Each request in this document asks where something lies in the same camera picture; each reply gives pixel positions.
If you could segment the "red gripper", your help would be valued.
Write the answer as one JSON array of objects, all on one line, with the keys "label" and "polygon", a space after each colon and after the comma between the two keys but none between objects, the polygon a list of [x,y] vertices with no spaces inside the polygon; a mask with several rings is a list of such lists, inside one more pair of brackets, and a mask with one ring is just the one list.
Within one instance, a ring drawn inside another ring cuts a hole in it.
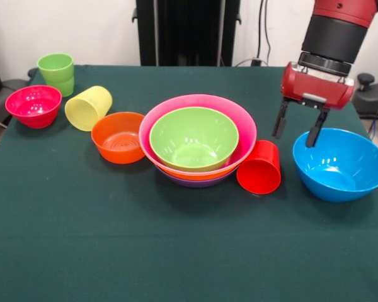
[{"label": "red gripper", "polygon": [[[323,105],[315,125],[309,130],[306,139],[306,147],[314,147],[322,126],[328,116],[328,109],[343,109],[355,89],[355,81],[349,77],[333,75],[305,66],[295,62],[287,64],[280,90],[284,97],[297,102],[311,100]],[[273,127],[272,136],[280,138],[286,124],[286,112],[289,106],[288,99],[282,99],[280,109]]]}]

